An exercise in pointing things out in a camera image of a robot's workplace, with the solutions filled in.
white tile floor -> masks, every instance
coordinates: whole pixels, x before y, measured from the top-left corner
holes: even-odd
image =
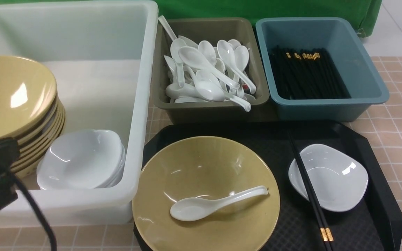
[[[373,34],[362,41],[370,56],[402,56],[402,0],[383,0]]]

black chopsticks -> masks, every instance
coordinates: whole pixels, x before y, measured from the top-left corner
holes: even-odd
[[[289,142],[291,143],[292,151],[296,159],[297,167],[300,171],[300,176],[302,176],[303,184],[305,185],[306,194],[313,206],[314,214],[316,215],[317,223],[319,224],[320,236],[322,237],[323,244],[325,245],[326,251],[337,251],[334,245],[334,239],[330,227],[323,214],[322,208],[320,207],[319,200],[317,199],[316,192],[314,191],[313,184],[311,184],[308,173],[306,172],[305,165],[303,164],[302,158],[300,157],[300,152],[295,145],[294,139],[292,138],[291,131],[288,131]]]

stack of bowls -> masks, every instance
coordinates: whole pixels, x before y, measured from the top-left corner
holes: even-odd
[[[30,59],[0,56],[0,138],[15,138],[20,148],[11,171],[19,178],[33,173],[64,124],[52,72]]]
[[[38,165],[41,189],[113,187],[123,176],[126,152],[119,135],[110,130],[85,129],[63,135]]]

stack of white dishes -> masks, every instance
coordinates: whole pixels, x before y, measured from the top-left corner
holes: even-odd
[[[120,182],[126,152],[117,133],[80,130],[58,137],[37,169],[41,189],[95,189]]]

plastic container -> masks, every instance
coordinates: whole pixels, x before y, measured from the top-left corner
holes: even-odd
[[[261,19],[255,25],[271,98],[281,120],[354,121],[370,105],[389,99],[389,91],[351,25],[337,17]],[[286,100],[279,96],[269,61],[276,46],[325,48],[330,53],[350,99]]]
[[[257,86],[256,100],[250,102],[252,108],[249,113],[232,102],[170,103],[170,98],[165,95],[165,89],[171,84],[171,81],[167,76],[169,68],[163,56],[170,56],[172,40],[161,24],[158,24],[151,80],[151,94],[155,106],[166,110],[174,124],[244,121],[258,113],[259,108],[269,99],[269,89],[251,23],[243,18],[228,17],[176,19],[169,20],[169,24],[176,35],[185,36],[196,43],[207,40],[216,46],[218,40],[237,39],[241,44],[248,47],[250,49],[249,65],[246,68],[246,73]]]
[[[123,178],[114,187],[30,191],[51,225],[124,224],[132,218],[157,18],[158,6],[146,0],[0,5],[0,54],[51,69],[66,110],[64,133],[113,130],[126,148]],[[20,192],[0,211],[0,227],[38,225]]]

